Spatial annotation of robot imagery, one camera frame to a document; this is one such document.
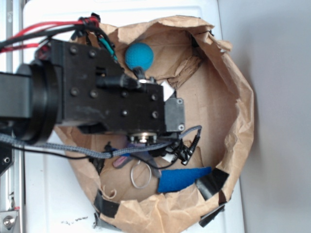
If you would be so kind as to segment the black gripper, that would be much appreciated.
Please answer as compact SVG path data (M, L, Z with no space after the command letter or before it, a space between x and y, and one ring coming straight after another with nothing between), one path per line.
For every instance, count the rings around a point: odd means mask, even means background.
M176 139L185 129L182 99L126 75L106 50L52 40L48 60L59 81L57 125L138 140Z

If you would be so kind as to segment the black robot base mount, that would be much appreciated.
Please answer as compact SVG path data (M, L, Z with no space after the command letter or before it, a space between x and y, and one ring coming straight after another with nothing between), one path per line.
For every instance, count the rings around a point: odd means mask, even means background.
M13 149L11 144L0 142L0 176L2 176L13 163Z

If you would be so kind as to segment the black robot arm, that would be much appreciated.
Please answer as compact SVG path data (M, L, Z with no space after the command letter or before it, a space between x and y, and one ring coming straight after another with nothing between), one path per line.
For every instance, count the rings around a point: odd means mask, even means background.
M153 79L126 75L104 49L52 39L30 64L0 75L0 129L42 144L55 126L174 140L185 128L184 103Z

